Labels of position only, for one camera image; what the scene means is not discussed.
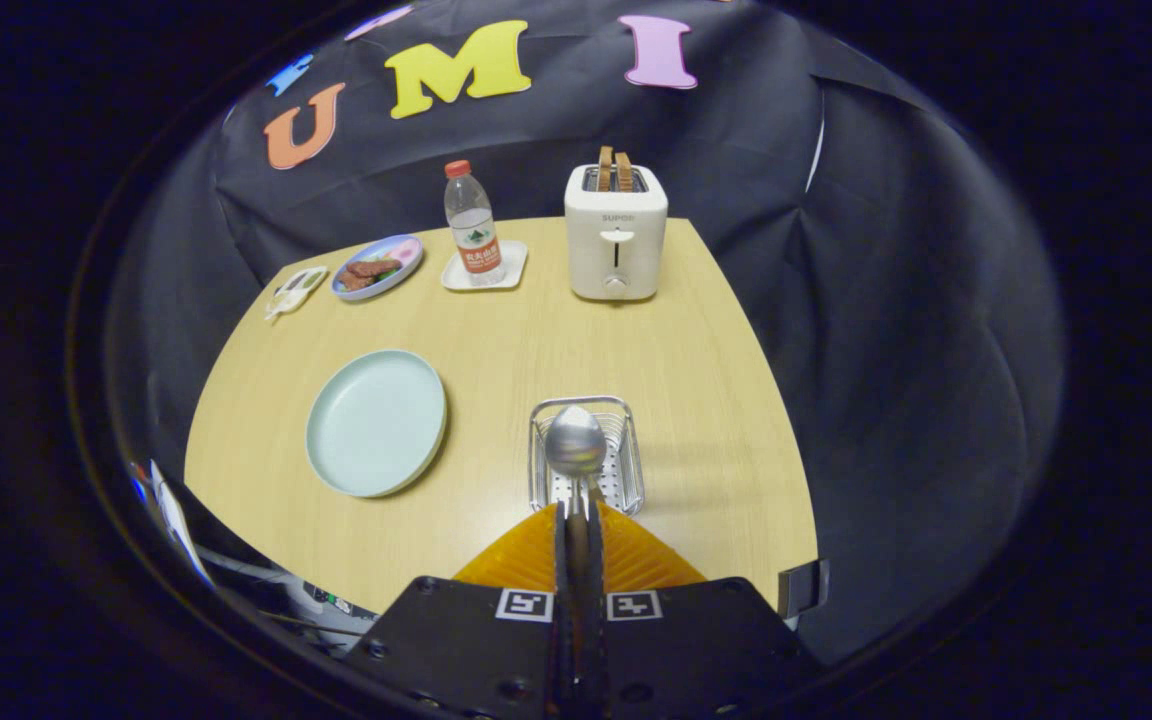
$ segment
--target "water bottle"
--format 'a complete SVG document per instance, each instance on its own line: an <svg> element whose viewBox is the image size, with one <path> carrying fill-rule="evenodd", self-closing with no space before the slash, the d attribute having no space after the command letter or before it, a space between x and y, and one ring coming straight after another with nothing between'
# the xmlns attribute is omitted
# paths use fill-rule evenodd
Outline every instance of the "water bottle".
<svg viewBox="0 0 1152 720"><path fill-rule="evenodd" d="M500 243L495 237L488 194L471 176L468 160L448 162L444 172L447 173L447 192L444 192L447 223L461 252L461 263L470 273L470 285L502 281L505 266L500 265Z"/></svg>

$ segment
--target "wire basket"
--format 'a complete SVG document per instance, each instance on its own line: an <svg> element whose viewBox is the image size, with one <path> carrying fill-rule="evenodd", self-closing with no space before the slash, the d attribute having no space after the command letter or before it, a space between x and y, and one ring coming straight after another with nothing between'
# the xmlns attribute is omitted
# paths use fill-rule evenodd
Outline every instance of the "wire basket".
<svg viewBox="0 0 1152 720"><path fill-rule="evenodd" d="M554 418L568 406L581 406L598 420L607 437L607 456L602 469L588 477L596 480L602 491L602 500L626 515L634 515L643 507L643 467L639 462L639 438L634 432L634 414L621 397L594 395L588 397L556 397L536 406L526 435L526 468L531 482L526 492L531 510L558 501L567 502L568 509L579 509L589 502L588 492L579 487L579 478L556 473L545 460L545 433Z"/></svg>

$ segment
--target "yellow letter m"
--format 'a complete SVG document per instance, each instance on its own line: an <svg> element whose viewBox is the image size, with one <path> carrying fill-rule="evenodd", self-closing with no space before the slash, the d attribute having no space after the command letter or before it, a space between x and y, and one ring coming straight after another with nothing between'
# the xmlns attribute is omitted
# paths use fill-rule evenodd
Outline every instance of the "yellow letter m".
<svg viewBox="0 0 1152 720"><path fill-rule="evenodd" d="M426 41L385 60L385 67L394 69L394 85L397 89L396 104L389 111L391 118L424 113L434 105L420 91L420 83L442 97L445 103L456 101L471 70L473 82L467 90L470 97L526 90L531 86L531 78L518 68L518 35L524 29L524 20L505 20L480 26L467 38L456 58L449 58Z"/></svg>

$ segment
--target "meat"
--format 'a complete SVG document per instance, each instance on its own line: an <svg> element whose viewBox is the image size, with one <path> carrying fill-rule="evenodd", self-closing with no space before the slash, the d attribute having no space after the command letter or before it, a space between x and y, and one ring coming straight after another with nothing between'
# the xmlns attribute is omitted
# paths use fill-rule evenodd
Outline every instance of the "meat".
<svg viewBox="0 0 1152 720"><path fill-rule="evenodd" d="M371 278L359 278L354 273L340 273L340 283L343 285L347 291L362 290L362 288L376 282L376 275Z"/></svg>
<svg viewBox="0 0 1152 720"><path fill-rule="evenodd" d="M374 278L376 275L381 275L388 273L389 270L402 268L403 264L393 258L385 258L384 260L357 260L349 263L344 266L349 274L356 278Z"/></svg>

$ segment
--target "wooden table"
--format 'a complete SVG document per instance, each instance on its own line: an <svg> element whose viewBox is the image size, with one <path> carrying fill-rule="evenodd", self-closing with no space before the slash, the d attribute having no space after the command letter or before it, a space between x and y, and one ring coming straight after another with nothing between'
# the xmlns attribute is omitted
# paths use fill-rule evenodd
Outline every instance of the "wooden table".
<svg viewBox="0 0 1152 720"><path fill-rule="evenodd" d="M812 501L767 359L691 223L668 220L659 291L590 302L567 281L562 218L498 223L526 242L511 291L448 291L448 229L415 233L420 266L347 304L324 283L264 320L296 270L338 268L357 247L283 268L248 309L202 392L185 484L285 569L384 612L412 577L450 577L531 510L526 417L547 397L616 395L639 433L646 502L635 518L705 577L744 575L776 606L776 574L817 558ZM424 477L379 500L314 477L305 426L348 361L396 347L444 379L448 425Z"/></svg>

